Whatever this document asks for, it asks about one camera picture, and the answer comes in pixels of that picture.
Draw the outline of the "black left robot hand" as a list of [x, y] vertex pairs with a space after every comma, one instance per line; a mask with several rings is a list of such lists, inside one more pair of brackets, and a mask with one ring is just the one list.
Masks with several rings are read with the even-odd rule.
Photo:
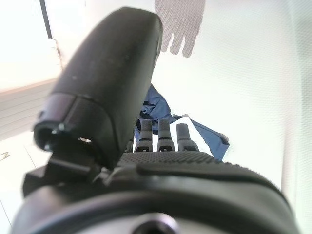
[[160, 53], [160, 18], [123, 7], [78, 48], [34, 126], [51, 152], [26, 173], [14, 234], [297, 234], [283, 194], [247, 168], [201, 152], [188, 126], [133, 128]]

